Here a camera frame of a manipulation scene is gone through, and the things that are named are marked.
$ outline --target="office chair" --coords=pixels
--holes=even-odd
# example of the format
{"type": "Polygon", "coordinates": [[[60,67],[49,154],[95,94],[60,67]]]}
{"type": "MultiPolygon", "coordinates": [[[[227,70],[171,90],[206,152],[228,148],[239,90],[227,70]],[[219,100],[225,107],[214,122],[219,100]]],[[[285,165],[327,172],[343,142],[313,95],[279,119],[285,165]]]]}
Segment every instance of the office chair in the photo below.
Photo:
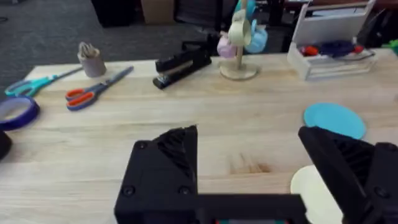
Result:
{"type": "Polygon", "coordinates": [[[205,41],[183,41],[182,50],[188,46],[206,47],[216,52],[220,31],[228,30],[238,0],[175,0],[174,20],[202,28],[211,28],[205,41]]]}

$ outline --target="orange-handled scissors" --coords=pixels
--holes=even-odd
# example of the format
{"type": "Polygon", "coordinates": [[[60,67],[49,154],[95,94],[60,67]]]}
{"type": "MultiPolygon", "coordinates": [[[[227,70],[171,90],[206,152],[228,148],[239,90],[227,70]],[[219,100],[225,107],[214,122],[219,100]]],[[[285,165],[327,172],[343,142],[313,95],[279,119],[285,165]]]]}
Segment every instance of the orange-handled scissors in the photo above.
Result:
{"type": "Polygon", "coordinates": [[[129,74],[134,68],[128,67],[121,73],[115,75],[114,77],[106,80],[103,83],[93,85],[88,88],[80,88],[75,90],[70,90],[67,92],[65,98],[67,99],[67,108],[70,111],[77,111],[92,105],[99,97],[99,95],[108,89],[113,83],[116,83],[127,74],[129,74]]]}

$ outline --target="scissors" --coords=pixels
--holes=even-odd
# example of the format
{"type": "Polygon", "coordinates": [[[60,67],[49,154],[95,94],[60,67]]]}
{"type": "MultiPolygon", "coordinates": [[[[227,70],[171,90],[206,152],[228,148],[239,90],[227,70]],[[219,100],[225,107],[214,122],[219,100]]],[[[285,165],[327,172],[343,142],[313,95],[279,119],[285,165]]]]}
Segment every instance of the scissors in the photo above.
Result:
{"type": "Polygon", "coordinates": [[[35,80],[21,80],[7,87],[5,93],[7,96],[34,96],[41,88],[45,87],[46,85],[60,78],[79,72],[82,69],[83,68],[76,68],[61,75],[51,75],[49,77],[38,78],[35,80]]]}
{"type": "Polygon", "coordinates": [[[92,105],[95,101],[97,101],[102,92],[108,89],[112,84],[125,77],[133,69],[134,67],[128,67],[103,83],[99,83],[88,88],[80,88],[68,91],[65,96],[68,101],[67,108],[70,111],[77,111],[92,105]]]}

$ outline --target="wooden base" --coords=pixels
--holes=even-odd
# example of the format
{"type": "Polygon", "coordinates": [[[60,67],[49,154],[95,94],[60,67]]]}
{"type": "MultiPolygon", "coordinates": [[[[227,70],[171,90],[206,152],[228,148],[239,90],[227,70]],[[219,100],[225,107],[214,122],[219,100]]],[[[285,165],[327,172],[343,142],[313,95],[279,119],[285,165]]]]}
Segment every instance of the wooden base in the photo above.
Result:
{"type": "Polygon", "coordinates": [[[254,64],[242,63],[240,69],[236,68],[236,60],[220,62],[220,73],[230,80],[248,80],[258,74],[259,67],[254,64]]]}

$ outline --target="gray carpet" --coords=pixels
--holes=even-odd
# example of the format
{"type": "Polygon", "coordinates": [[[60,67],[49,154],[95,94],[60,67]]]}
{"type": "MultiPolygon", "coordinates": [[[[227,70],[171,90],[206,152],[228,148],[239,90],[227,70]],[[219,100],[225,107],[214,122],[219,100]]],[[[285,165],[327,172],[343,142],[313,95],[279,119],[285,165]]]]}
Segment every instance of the gray carpet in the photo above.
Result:
{"type": "MultiPolygon", "coordinates": [[[[79,42],[90,42],[107,61],[167,57],[180,50],[182,40],[202,39],[190,25],[104,29],[90,0],[26,0],[0,5],[0,98],[5,87],[24,78],[35,65],[78,63],[79,42]]],[[[271,32],[266,52],[278,52],[282,34],[271,32]]]]}

